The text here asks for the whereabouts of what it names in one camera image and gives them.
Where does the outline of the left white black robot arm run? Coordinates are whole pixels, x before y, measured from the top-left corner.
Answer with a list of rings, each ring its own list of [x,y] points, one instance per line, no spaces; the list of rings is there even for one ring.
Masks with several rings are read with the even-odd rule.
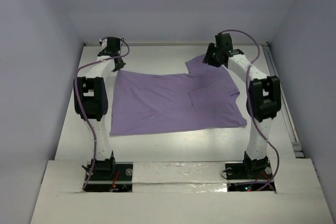
[[[87,173],[86,183],[113,180],[117,173],[106,130],[109,102],[105,81],[110,73],[125,66],[121,49],[126,43],[124,38],[105,37],[99,44],[101,51],[96,61],[79,67],[73,85],[75,112],[84,120],[93,140],[93,158],[83,167]]]

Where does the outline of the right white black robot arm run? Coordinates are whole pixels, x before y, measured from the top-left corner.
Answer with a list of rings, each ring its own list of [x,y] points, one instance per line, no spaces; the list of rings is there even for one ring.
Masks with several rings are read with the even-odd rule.
[[[230,30],[215,35],[215,42],[208,45],[203,61],[214,67],[226,67],[245,83],[246,107],[251,118],[249,142],[243,161],[227,163],[224,173],[228,180],[254,180],[269,165],[270,127],[281,109],[280,80],[259,70],[241,50],[234,49]]]

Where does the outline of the purple t shirt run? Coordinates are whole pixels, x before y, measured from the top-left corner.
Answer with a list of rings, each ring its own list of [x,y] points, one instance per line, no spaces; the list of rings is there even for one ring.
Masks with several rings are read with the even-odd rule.
[[[161,134],[247,125],[236,100],[240,91],[225,67],[185,63],[188,72],[143,74],[120,70],[111,113],[112,136]]]

